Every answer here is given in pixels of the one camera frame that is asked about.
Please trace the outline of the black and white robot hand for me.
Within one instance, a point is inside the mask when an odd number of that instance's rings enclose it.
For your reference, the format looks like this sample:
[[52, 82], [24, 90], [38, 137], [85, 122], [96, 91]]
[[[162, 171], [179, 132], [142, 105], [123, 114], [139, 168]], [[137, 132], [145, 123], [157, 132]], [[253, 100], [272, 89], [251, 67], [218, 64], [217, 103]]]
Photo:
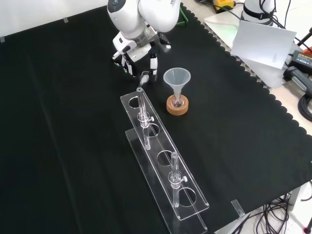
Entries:
[[116, 52], [112, 56], [112, 62], [121, 67], [125, 73], [136, 77], [137, 74], [144, 77], [140, 83], [154, 82], [158, 76], [158, 58], [156, 53], [149, 55], [149, 66], [147, 71], [139, 72], [136, 63], [150, 53], [155, 46], [154, 40], [147, 42], [143, 47], [132, 39], [126, 39], [121, 32], [113, 39]]

